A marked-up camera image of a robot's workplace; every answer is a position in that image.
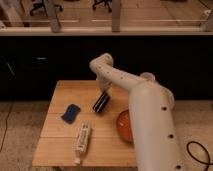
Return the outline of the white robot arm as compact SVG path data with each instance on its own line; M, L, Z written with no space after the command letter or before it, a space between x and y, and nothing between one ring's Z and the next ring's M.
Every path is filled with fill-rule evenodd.
M128 92L138 171L185 171L172 116L172 92L153 77L116 69L113 63L113 57L104 53L89 66L101 90L108 90L115 84Z

